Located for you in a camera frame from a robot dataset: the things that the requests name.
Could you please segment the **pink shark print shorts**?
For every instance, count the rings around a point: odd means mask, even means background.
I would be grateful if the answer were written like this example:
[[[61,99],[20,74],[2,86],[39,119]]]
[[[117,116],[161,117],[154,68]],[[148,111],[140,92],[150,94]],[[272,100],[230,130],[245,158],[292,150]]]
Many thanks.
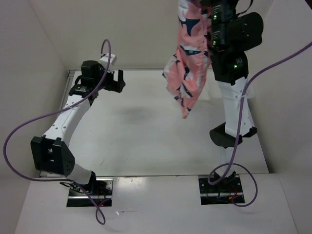
[[[186,118],[206,83],[211,65],[211,7],[200,0],[178,2],[179,29],[174,54],[163,70],[166,89],[181,107]]]

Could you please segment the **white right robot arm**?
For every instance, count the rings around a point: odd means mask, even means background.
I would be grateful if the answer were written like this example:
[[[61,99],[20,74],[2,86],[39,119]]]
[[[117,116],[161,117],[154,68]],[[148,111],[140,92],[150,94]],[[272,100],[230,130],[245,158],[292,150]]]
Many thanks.
[[[248,58],[246,51],[262,43],[264,22],[257,12],[236,12],[236,0],[202,0],[202,6],[211,8],[211,61],[214,78],[220,88],[225,122],[210,130],[213,143],[225,149],[225,172],[219,175],[213,169],[208,183],[224,192],[235,177],[230,169],[237,147],[257,129],[252,125],[247,102]]]

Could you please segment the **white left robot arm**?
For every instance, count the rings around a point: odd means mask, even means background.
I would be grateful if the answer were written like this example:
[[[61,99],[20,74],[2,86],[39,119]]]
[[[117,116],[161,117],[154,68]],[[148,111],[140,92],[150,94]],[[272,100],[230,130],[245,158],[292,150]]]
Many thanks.
[[[81,75],[69,91],[65,111],[41,137],[33,137],[31,150],[35,168],[41,172],[57,174],[72,181],[87,195],[95,193],[104,184],[97,181],[93,171],[75,162],[69,149],[71,137],[84,114],[90,109],[102,89],[121,93],[125,87],[123,71],[114,80],[116,56],[102,56],[99,61],[87,60],[81,65]]]

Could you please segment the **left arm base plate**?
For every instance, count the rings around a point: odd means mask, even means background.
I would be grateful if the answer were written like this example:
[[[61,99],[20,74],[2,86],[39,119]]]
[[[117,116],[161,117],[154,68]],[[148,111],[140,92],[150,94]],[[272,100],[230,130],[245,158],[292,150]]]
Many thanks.
[[[113,177],[97,177],[98,187],[93,191],[88,191],[92,200],[100,207],[112,206]],[[93,203],[88,196],[73,183],[60,182],[64,187],[69,188],[66,207],[93,207]]]

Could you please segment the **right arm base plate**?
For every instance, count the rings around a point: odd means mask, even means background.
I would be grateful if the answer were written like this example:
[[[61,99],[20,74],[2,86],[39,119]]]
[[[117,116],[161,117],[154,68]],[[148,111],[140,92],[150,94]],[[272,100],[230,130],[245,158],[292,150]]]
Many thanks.
[[[201,205],[244,204],[242,184],[239,175],[231,175],[216,185],[208,183],[207,176],[199,176],[199,192]]]

